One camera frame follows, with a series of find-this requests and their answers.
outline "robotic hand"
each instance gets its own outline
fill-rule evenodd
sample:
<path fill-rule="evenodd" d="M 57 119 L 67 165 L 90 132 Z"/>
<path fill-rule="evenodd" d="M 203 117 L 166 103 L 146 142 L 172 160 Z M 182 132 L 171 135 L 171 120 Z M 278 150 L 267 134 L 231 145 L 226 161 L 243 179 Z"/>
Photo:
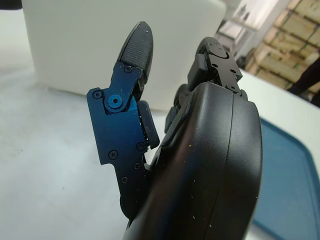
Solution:
<path fill-rule="evenodd" d="M 246 235 L 262 174 L 260 118 L 237 81 L 230 53 L 206 37 L 174 98 L 159 145 L 141 95 L 151 68 L 153 36 L 139 22 L 126 39 L 109 88 L 87 94 L 100 163 L 112 164 L 124 240 L 239 240 Z"/>

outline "textured fingertip pad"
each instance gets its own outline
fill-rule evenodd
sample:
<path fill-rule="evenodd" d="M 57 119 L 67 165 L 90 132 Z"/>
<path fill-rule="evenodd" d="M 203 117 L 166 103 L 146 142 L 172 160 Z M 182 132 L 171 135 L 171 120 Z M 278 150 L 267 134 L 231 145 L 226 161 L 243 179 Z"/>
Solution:
<path fill-rule="evenodd" d="M 214 37 L 207 36 L 199 44 L 195 54 L 213 54 L 219 58 L 228 59 L 229 56 L 226 53 L 224 47 Z"/>
<path fill-rule="evenodd" d="M 150 26 L 144 22 L 139 22 L 127 37 L 118 61 L 132 67 L 138 67 L 143 70 L 146 77 L 149 76 L 154 40 Z"/>

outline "white wall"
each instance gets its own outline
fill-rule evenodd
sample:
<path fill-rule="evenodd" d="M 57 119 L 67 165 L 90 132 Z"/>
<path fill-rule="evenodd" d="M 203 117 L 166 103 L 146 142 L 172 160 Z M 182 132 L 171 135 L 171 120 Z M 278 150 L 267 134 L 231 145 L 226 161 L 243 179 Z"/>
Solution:
<path fill-rule="evenodd" d="M 24 12 L 0 10 L 0 75 L 32 66 Z"/>

